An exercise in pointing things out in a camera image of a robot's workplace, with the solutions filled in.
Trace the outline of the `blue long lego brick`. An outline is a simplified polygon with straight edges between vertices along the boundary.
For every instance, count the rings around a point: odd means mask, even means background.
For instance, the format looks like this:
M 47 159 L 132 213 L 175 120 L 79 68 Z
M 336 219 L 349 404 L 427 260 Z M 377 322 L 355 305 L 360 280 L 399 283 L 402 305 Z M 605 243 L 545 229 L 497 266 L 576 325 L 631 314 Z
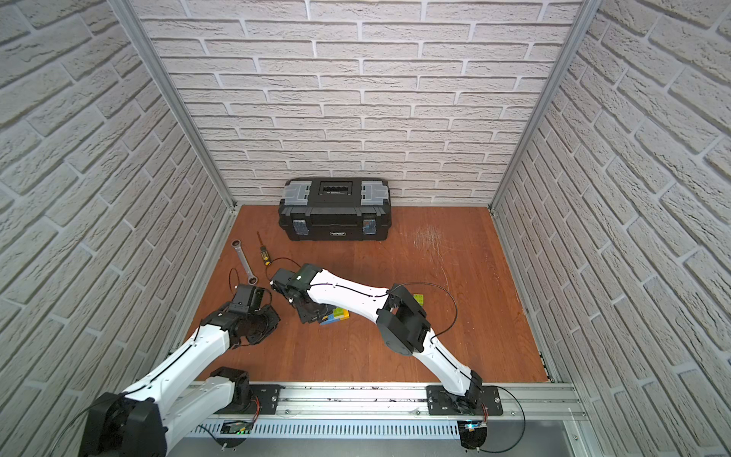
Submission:
M 342 320 L 348 319 L 348 316 L 344 314 L 331 314 L 327 317 L 325 317 L 322 321 L 319 322 L 321 326 L 328 325 L 332 323 L 336 323 Z

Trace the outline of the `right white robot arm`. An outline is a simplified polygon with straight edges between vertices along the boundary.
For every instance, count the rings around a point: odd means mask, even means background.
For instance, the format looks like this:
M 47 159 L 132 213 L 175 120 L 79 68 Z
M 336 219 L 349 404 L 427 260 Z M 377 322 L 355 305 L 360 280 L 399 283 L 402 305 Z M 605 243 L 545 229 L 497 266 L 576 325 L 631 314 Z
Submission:
M 312 264 L 298 272 L 281 268 L 270 285 L 304 324 L 324 321 L 339 308 L 371 321 L 390 350 L 415 357 L 438 378 L 457 411 L 470 414 L 480 407 L 482 377 L 442 344 L 426 311 L 404 285 L 369 287 Z

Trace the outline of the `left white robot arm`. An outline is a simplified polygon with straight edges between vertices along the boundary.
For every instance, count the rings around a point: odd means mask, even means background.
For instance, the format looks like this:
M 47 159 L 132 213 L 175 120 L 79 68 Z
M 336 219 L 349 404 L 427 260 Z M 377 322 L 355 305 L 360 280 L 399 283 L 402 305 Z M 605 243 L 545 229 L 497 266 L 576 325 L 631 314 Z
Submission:
M 270 305 L 255 310 L 228 303 L 205 318 L 188 341 L 121 393 L 104 393 L 89 408 L 82 456 L 165 456 L 215 413 L 259 416 L 264 395 L 246 371 L 219 368 L 196 390 L 188 387 L 232 348 L 262 342 L 278 327 Z

